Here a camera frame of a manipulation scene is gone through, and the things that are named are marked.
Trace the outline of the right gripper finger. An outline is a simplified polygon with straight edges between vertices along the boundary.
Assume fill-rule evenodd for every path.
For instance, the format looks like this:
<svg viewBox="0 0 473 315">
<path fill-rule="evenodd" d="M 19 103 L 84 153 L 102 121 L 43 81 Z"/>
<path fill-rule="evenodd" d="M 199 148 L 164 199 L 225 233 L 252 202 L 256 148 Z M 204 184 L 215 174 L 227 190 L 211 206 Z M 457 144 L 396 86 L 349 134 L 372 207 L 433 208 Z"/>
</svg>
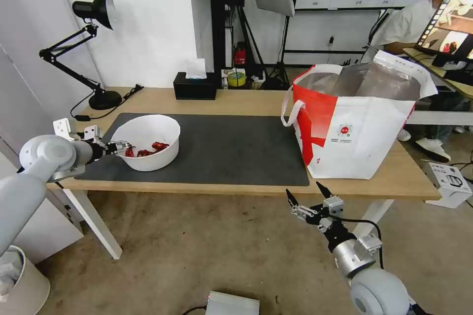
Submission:
<svg viewBox="0 0 473 315">
<path fill-rule="evenodd" d="M 294 195 L 286 190 L 288 203 L 291 207 L 291 213 L 296 215 L 299 219 L 305 221 L 307 224 L 319 224 L 320 217 L 316 210 L 313 210 L 304 205 L 300 205 Z"/>
<path fill-rule="evenodd" d="M 332 197 L 332 193 L 330 192 L 330 190 L 323 186 L 319 181 L 316 181 L 316 184 L 321 192 L 321 194 L 324 196 L 324 204 L 325 205 L 328 205 L 329 202 L 330 202 L 330 198 Z"/>
</svg>

